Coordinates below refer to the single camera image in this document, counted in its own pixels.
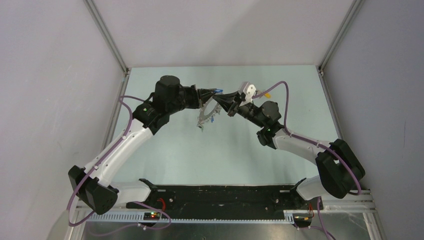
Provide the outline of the large metal keyring with clips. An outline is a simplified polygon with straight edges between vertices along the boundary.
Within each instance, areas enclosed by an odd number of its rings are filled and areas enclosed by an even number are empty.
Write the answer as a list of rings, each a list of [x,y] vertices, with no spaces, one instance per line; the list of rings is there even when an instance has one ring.
[[[199,110],[197,117],[197,127],[203,132],[205,124],[213,123],[215,116],[221,112],[221,105],[213,99],[209,99]]]

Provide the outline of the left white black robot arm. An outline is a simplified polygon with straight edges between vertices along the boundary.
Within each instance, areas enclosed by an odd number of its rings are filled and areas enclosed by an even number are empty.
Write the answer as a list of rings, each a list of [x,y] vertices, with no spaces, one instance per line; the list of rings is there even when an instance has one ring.
[[[200,109],[217,93],[215,88],[182,86],[173,75],[162,76],[154,92],[129,112],[123,132],[94,160],[69,170],[73,195],[97,215],[107,213],[116,204],[140,202],[145,208],[156,206],[158,194],[147,183],[141,180],[114,183],[113,178],[129,157],[170,121],[171,115],[185,109]]]

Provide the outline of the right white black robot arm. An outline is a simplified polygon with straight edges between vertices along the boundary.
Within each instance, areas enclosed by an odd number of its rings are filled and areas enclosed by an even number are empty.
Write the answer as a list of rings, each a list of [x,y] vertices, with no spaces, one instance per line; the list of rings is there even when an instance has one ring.
[[[311,199],[325,195],[342,199],[354,189],[361,194],[359,181],[366,171],[346,141],[311,139],[290,131],[279,122],[282,116],[274,101],[256,106],[240,91],[217,94],[213,99],[230,117],[238,114],[260,127],[256,135],[261,145],[287,151],[316,165],[318,175],[300,180],[290,195],[295,208],[303,209]]]

